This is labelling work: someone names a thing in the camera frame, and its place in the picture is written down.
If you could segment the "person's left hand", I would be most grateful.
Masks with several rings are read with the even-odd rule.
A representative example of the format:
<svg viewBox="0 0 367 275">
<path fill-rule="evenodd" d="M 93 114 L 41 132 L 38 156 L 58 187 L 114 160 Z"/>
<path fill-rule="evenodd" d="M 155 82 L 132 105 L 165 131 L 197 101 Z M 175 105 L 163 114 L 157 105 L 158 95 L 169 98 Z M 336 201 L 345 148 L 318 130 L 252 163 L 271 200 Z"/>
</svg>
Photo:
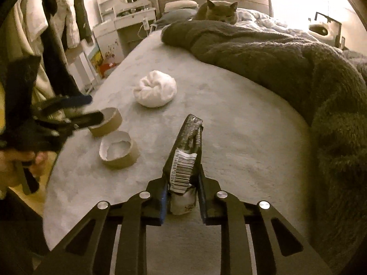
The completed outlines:
<svg viewBox="0 0 367 275">
<path fill-rule="evenodd" d="M 40 178 L 45 172 L 48 159 L 48 153 L 44 151 L 1 150 L 1 199 L 9 187 L 21 183 L 21 173 L 24 170 L 29 170 L 34 178 Z"/>
</svg>

